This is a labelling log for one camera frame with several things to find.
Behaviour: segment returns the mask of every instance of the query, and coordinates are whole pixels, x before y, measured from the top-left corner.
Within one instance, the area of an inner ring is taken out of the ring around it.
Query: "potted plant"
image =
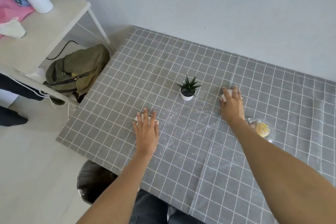
[[[186,75],[184,82],[182,84],[177,83],[177,85],[181,88],[180,89],[181,97],[185,101],[191,100],[195,95],[197,88],[201,86],[196,85],[196,83],[198,83],[198,81],[196,81],[196,76],[190,82],[188,76]]]

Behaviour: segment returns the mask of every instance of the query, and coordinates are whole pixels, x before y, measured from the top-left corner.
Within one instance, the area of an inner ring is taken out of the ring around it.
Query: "trash can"
[[[118,176],[88,160],[77,177],[77,189],[82,200],[92,205]]]

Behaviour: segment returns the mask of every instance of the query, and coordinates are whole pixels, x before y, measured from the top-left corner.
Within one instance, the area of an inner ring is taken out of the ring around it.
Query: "yellow food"
[[[255,131],[258,133],[259,136],[261,137],[266,137],[270,134],[271,130],[270,128],[262,122],[259,122],[256,126],[255,126]]]

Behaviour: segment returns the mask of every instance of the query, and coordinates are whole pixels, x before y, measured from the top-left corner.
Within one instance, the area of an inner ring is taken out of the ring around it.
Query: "gray wall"
[[[336,81],[336,0],[88,1],[115,45],[137,25]]]

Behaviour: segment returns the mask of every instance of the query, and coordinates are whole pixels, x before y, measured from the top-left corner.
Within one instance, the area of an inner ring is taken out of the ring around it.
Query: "black soil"
[[[191,96],[195,95],[195,90],[193,90],[193,91],[181,91],[181,93],[185,97],[191,97]]]

